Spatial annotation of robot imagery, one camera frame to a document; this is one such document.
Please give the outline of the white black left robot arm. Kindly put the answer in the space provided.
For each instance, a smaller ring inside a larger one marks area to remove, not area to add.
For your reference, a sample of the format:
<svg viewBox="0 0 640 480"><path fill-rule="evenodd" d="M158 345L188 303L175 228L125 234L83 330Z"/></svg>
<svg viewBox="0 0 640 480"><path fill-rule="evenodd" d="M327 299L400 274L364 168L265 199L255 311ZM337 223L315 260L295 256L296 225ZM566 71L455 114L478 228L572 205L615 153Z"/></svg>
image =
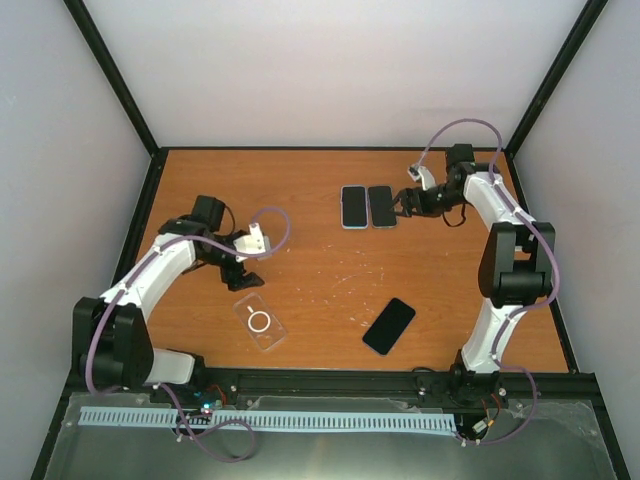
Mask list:
<svg viewBox="0 0 640 480"><path fill-rule="evenodd" d="M154 347L148 321L172 284L201 266L218 268L232 292L263 285L244 262L265 256L269 238L257 221L221 234L229 211L215 197L198 196L190 213L159 228L150 249L121 280L99 297L76 303L72 366L91 393L169 383L186 402L206 395L208 378L195 369L195 355Z"/></svg>

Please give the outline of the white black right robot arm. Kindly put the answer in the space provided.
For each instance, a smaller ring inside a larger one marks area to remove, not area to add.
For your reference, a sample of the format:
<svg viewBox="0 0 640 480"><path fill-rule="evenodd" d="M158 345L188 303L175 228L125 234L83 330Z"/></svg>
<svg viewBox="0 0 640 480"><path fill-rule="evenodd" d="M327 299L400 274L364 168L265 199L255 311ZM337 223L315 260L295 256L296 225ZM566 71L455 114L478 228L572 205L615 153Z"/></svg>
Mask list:
<svg viewBox="0 0 640 480"><path fill-rule="evenodd" d="M416 187L393 200L398 216L443 217L454 207L473 207L488 230L478 287L483 298L469 340L450 368L449 395L468 405L498 390L502 357L522 317L540 299L551 299L558 272L555 229L538 222L510 194L494 161L476 160L469 144L445 152L446 179L436 182L421 162L408 174Z"/></svg>

